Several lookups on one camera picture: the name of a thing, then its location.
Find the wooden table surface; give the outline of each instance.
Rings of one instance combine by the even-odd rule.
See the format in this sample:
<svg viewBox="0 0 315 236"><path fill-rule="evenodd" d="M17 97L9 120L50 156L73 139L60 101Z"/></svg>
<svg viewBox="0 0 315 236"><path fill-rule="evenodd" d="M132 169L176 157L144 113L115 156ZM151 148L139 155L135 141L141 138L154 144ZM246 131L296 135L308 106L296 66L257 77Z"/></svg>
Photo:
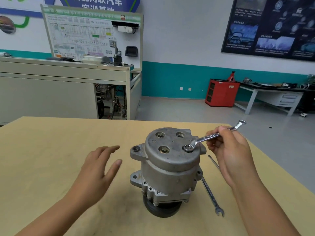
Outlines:
<svg viewBox="0 0 315 236"><path fill-rule="evenodd" d="M0 231L11 236L61 199L86 155L99 146L121 145L108 166L123 164L105 197L87 210L66 235L246 235L235 198L206 156L200 166L225 217L215 214L202 182L170 218L151 215L141 189L129 176L140 169L134 145L161 127L190 128L194 136L221 124L23 117L0 128ZM302 235L315 232L315 195L250 143L258 173Z"/></svg>

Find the metal compressor housing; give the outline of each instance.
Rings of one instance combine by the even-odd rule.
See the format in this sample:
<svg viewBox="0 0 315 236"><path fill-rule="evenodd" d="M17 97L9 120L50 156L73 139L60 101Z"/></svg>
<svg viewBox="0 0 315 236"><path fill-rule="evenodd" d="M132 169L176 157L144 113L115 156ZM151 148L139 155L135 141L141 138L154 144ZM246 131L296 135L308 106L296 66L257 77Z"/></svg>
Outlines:
<svg viewBox="0 0 315 236"><path fill-rule="evenodd" d="M141 162L141 170L130 175L130 183L140 187L154 206L188 202L197 181L202 178L200 155L207 150L200 143L188 153L183 146L197 138L190 129L166 127L152 131L145 143L130 150L131 158Z"/></svg>

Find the teal wall stripe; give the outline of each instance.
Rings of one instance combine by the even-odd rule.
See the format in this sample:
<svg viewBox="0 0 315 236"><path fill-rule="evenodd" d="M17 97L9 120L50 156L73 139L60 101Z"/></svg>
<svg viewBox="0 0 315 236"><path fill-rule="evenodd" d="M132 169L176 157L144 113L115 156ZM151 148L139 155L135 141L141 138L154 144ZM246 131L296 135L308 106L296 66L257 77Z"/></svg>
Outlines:
<svg viewBox="0 0 315 236"><path fill-rule="evenodd" d="M14 57L45 59L51 57L51 53L0 50ZM266 71L254 71L245 69L230 69L208 66L169 64L143 61L142 63L142 95L166 98L193 98L205 99L210 79L227 79L232 71L235 79L242 81L245 77L253 82L261 83L304 83L306 75L277 73ZM248 101L251 92L239 89L236 100Z"/></svg>

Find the red cabinet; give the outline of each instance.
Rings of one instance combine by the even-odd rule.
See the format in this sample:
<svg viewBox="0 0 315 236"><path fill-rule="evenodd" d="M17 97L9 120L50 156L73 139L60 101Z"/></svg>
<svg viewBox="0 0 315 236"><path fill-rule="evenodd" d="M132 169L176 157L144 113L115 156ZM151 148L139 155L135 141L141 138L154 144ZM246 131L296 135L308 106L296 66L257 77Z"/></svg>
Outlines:
<svg viewBox="0 0 315 236"><path fill-rule="evenodd" d="M211 79L205 103L212 107L233 107L238 87L238 82Z"/></svg>

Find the circular wall decoration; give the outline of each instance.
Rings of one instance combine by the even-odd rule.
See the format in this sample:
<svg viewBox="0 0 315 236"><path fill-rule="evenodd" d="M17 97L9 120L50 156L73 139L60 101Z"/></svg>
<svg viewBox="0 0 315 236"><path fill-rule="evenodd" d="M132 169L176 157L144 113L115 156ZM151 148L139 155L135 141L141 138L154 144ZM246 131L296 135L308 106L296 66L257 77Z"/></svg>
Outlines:
<svg viewBox="0 0 315 236"><path fill-rule="evenodd" d="M0 30L2 30L6 34L14 34L16 28L10 18L6 16L0 16Z"/></svg>

